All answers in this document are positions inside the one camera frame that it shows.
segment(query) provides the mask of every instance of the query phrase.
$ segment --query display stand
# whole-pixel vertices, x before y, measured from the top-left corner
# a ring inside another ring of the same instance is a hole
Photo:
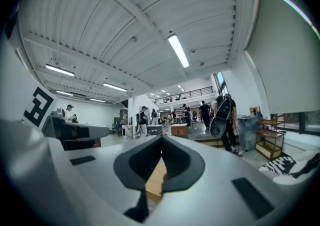
[[[285,115],[279,115],[273,120],[264,119],[256,122],[256,126],[263,125],[262,129],[256,131],[255,149],[268,160],[274,160],[280,157],[283,150],[285,134],[278,131],[279,125],[285,128]]]

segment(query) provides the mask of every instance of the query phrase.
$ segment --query shelf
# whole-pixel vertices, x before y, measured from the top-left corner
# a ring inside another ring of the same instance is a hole
[[[275,132],[275,131],[268,130],[268,129],[263,129],[263,130],[256,131],[256,134],[259,135],[259,136],[270,137],[270,138],[277,138],[279,136],[283,136],[284,135],[284,133]]]
[[[269,119],[264,119],[256,122],[257,125],[270,125],[270,126],[277,126],[283,123],[284,121],[281,121],[281,120],[269,120]]]

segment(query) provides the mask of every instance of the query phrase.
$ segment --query ceiling light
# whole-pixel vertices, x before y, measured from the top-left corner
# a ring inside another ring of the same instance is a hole
[[[127,89],[123,89],[123,88],[121,88],[121,87],[117,87],[117,86],[112,85],[112,84],[104,83],[103,85],[104,85],[105,87],[117,89],[117,90],[120,90],[120,91],[122,91],[122,92],[126,92],[126,91],[127,91]]]
[[[171,36],[168,37],[168,40],[173,48],[173,50],[175,51],[176,55],[178,56],[182,66],[184,68],[187,68],[189,67],[189,62],[187,60],[187,57],[186,57],[186,54],[184,52],[184,50],[182,49],[182,46],[179,42],[179,39],[177,37],[176,34],[173,34]]]
[[[74,96],[72,93],[67,93],[67,92],[61,92],[61,91],[56,91],[59,94],[67,95],[67,96]]]
[[[46,64],[45,67],[46,67],[47,69],[53,70],[53,71],[55,71],[55,72],[60,72],[60,73],[62,73],[62,74],[66,74],[66,75],[69,75],[69,76],[72,76],[72,77],[75,76],[75,74],[74,74],[73,72],[71,72],[71,71],[67,71],[67,70],[65,70],[65,69],[61,69],[61,68],[58,68],[58,67],[55,67],[55,66],[51,66],[51,65],[49,65],[49,64]]]
[[[101,102],[101,103],[105,103],[105,100],[96,100],[96,99],[90,99],[91,101],[95,101],[95,102]]]
[[[312,24],[312,22],[310,21],[308,16],[306,16],[306,14],[299,7],[297,7],[291,0],[283,0],[283,1],[288,3],[294,10],[296,10],[299,13],[299,15],[301,15],[303,17],[303,19],[305,19],[305,21],[312,27],[313,31],[320,39],[319,32],[317,31],[316,27]]]

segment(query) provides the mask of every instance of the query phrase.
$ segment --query man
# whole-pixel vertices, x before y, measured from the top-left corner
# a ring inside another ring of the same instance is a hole
[[[229,98],[231,100],[231,107],[232,107],[232,113],[230,118],[226,121],[226,127],[224,130],[223,135],[221,136],[221,140],[223,143],[223,146],[226,151],[228,152],[237,152],[237,149],[235,148],[236,144],[236,136],[234,133],[234,130],[237,129],[237,108],[236,108],[236,103],[233,99],[231,99],[231,95],[227,93],[225,95],[225,98],[223,96],[218,96],[215,101],[212,103],[212,108],[213,108],[213,116],[216,116],[217,110],[220,107],[220,105],[224,102],[226,98]],[[231,147],[228,141],[227,133],[229,136],[229,140],[231,143]]]
[[[147,136],[147,120],[148,118],[145,115],[146,107],[142,106],[141,111],[140,111],[140,136],[141,137],[146,137]]]
[[[202,105],[200,106],[200,111],[201,111],[201,116],[203,118],[204,121],[204,125],[206,130],[209,129],[210,126],[210,107],[205,103],[205,101],[203,100]]]
[[[190,108],[185,103],[183,104],[182,107],[184,107],[183,112],[184,112],[184,116],[186,117],[185,120],[186,120],[187,126],[188,126],[188,128],[190,128],[191,127]]]
[[[72,120],[76,118],[74,115],[71,116],[72,108],[73,106],[71,104],[68,104],[68,106],[66,107],[65,114],[64,114],[64,121],[66,123],[72,123]]]

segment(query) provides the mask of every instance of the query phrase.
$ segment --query window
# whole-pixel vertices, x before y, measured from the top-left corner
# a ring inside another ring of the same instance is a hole
[[[216,85],[218,87],[218,92],[220,96],[225,96],[228,94],[228,89],[226,85],[226,81],[224,77],[222,76],[222,73],[219,72],[218,74],[213,74]]]
[[[299,134],[320,136],[320,110],[287,113],[285,114],[284,128]]]

